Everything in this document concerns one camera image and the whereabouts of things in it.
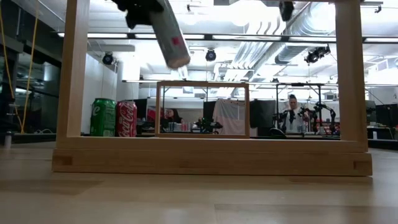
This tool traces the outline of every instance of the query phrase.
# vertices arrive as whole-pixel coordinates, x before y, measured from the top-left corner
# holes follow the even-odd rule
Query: wooden floor
[[[394,224],[398,152],[372,150],[374,176],[52,173],[53,143],[0,149],[0,223]]]

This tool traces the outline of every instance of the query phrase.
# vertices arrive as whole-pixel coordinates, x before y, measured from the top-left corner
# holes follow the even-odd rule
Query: red label
[[[172,42],[174,45],[180,45],[181,44],[181,37],[173,37]]]
[[[128,101],[118,102],[116,112],[116,135],[119,137],[136,136],[136,104]]]

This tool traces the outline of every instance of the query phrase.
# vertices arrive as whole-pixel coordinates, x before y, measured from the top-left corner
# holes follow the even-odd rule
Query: red soda can
[[[135,137],[137,133],[137,106],[133,101],[116,105],[116,137]]]

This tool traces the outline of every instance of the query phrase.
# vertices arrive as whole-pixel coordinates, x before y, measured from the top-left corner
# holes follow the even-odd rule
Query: white cylinder
[[[191,57],[173,9],[168,0],[157,1],[163,6],[164,11],[151,12],[150,21],[166,64],[172,69],[188,65]]]
[[[10,149],[11,148],[11,140],[12,140],[11,133],[7,132],[6,138],[4,140],[4,149]]]

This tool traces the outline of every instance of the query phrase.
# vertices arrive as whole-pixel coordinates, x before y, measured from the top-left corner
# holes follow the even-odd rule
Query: wooden beam
[[[359,0],[335,6],[341,139],[367,142]]]
[[[60,149],[54,152],[57,172],[208,175],[372,175],[365,153],[281,153],[134,151]]]
[[[67,2],[57,142],[80,136],[90,0]]]
[[[134,149],[246,152],[363,152],[364,144],[350,141],[326,140],[265,140],[265,139],[195,139],[195,138],[68,138],[58,149]]]
[[[245,108],[245,118],[244,118],[244,132],[247,138],[250,138],[250,91],[249,86],[244,87],[244,103]]]
[[[195,86],[195,87],[232,87],[245,88],[247,83],[228,83],[228,82],[196,82],[196,81],[160,81],[157,82],[160,86]]]

